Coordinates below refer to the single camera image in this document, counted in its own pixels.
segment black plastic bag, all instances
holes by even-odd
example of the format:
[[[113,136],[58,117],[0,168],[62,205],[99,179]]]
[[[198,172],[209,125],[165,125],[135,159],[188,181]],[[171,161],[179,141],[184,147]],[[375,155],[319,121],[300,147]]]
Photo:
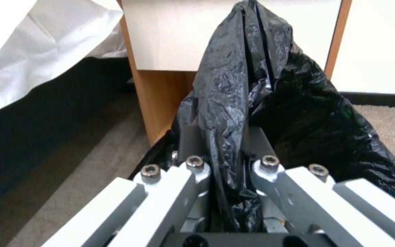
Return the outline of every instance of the black plastic bag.
[[[394,156],[296,46],[292,27],[256,1],[237,3],[215,30],[193,86],[139,167],[167,164],[181,128],[198,125],[224,231],[264,230],[248,176],[250,126],[263,129],[285,168],[322,164],[336,181],[365,178],[395,197]]]

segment white wall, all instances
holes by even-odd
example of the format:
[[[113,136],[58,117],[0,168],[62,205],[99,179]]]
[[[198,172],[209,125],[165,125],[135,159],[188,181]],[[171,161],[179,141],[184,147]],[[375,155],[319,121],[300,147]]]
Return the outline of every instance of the white wall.
[[[339,91],[395,94],[395,1],[353,0],[332,83]]]
[[[122,0],[138,69],[196,71],[216,27],[239,0]],[[340,0],[259,0],[292,25],[323,69]]]

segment hex socket screw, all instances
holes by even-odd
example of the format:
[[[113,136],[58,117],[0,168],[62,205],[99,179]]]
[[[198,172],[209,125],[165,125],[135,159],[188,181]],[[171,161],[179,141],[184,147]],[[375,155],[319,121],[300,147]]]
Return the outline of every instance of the hex socket screw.
[[[329,170],[320,164],[310,164],[309,171],[323,182],[326,182],[329,176]]]
[[[204,160],[201,156],[191,155],[187,157],[185,161],[187,168],[191,168],[193,170],[202,170],[204,168]]]
[[[141,169],[141,179],[146,183],[156,183],[161,178],[161,170],[157,164],[148,164]]]
[[[279,167],[279,160],[273,155],[265,155],[260,161],[260,166],[269,172],[277,172]]]

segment white sheet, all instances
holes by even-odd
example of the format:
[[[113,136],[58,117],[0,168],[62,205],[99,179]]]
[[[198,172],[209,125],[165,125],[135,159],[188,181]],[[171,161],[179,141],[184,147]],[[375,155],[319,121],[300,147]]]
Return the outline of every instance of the white sheet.
[[[37,0],[0,49],[0,108],[84,58],[121,17],[116,0]],[[3,17],[7,25],[14,19]]]

